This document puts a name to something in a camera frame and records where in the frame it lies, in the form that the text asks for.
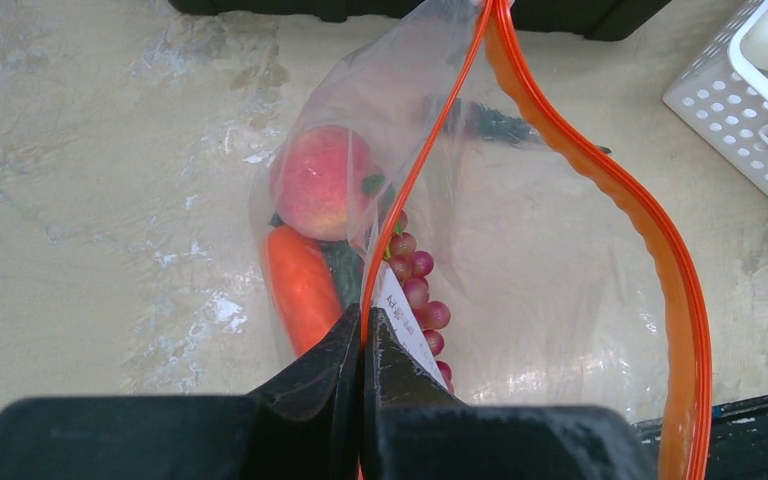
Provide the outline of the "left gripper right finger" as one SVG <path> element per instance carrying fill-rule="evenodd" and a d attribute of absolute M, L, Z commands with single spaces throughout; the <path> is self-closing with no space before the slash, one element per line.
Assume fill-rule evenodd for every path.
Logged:
<path fill-rule="evenodd" d="M 636 432 L 595 405 L 469 406 L 373 309 L 365 343 L 367 479 L 653 479 Z"/>

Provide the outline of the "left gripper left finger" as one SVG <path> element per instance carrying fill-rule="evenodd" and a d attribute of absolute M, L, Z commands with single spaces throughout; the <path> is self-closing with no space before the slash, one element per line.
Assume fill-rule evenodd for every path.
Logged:
<path fill-rule="evenodd" d="M 0 479 L 353 479 L 360 310 L 243 395 L 31 397 L 0 412 Z"/>

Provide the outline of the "orange toy carrot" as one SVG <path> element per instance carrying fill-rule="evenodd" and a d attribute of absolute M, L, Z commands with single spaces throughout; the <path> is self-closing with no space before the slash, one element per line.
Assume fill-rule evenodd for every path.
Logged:
<path fill-rule="evenodd" d="M 293 352 L 302 356 L 343 312 L 325 255 L 317 242 L 282 225 L 266 236 L 264 275 Z"/>

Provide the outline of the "light red toy grapes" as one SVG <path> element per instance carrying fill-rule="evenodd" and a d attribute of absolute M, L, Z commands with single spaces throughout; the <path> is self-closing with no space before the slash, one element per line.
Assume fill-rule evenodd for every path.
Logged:
<path fill-rule="evenodd" d="M 385 248 L 384 286 L 376 305 L 385 310 L 399 345 L 453 392 L 452 369 L 438 358 L 445 347 L 441 330 L 449 325 L 452 314 L 445 303 L 431 298 L 428 277 L 434 259 L 418 247 L 407 227 L 407 215 L 401 213 Z"/>

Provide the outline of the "green toy cucumber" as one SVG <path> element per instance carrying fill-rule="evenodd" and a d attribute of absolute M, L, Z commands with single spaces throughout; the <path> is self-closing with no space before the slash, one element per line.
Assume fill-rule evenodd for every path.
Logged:
<path fill-rule="evenodd" d="M 331 274 L 340 307 L 345 310 L 360 301 L 364 260 L 345 240 L 323 241 L 319 246 Z"/>

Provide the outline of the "pink toy peach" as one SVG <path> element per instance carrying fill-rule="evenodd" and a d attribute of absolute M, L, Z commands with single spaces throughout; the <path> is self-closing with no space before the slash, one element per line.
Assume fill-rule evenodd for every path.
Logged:
<path fill-rule="evenodd" d="M 336 125 L 297 134 L 270 167 L 270 194 L 281 220 L 320 241 L 343 241 L 371 205 L 383 172 L 358 132 Z"/>

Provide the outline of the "clear orange-zip bag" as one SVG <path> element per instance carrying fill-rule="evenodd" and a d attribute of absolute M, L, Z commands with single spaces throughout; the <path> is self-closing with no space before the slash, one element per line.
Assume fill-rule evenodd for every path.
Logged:
<path fill-rule="evenodd" d="M 331 69 L 254 177 L 263 275 L 266 236 L 287 225 L 270 194 L 279 150 L 314 127 L 352 129 L 383 172 L 345 240 L 364 260 L 352 304 L 364 326 L 371 310 L 385 312 L 376 305 L 385 248 L 405 213 L 407 231 L 434 259 L 431 298 L 452 314 L 441 354 L 464 401 L 597 404 L 632 423 L 655 419 L 656 476 L 700 479 L 712 360 L 693 262 L 657 201 L 543 95 L 511 8 L 424 1 Z M 458 97 L 522 118 L 548 146 L 445 135 Z"/>

